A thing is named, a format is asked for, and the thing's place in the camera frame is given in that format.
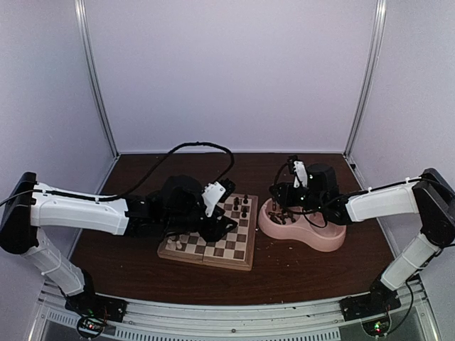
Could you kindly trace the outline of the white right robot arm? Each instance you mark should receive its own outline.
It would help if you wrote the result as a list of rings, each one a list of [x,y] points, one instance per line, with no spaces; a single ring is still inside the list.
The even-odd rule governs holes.
[[[417,236],[387,266],[365,297],[369,313],[380,313],[392,301],[392,291],[404,285],[424,265],[454,242],[454,190],[434,168],[421,175],[378,188],[343,194],[332,166],[305,166],[299,159],[284,164],[292,182],[275,178],[269,192],[283,209],[294,215],[322,216],[323,224],[355,224],[394,215],[419,215]]]

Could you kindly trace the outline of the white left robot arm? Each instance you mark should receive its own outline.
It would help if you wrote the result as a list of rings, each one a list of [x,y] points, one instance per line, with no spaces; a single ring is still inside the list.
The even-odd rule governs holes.
[[[95,295],[91,276],[61,254],[44,227],[157,239],[197,232],[205,241],[217,242],[237,226],[220,207],[234,189],[228,178],[202,186],[195,178],[177,175],[145,196],[90,195],[39,183],[35,173],[25,172],[1,203],[1,248],[29,259],[86,315],[96,315],[102,299]]]

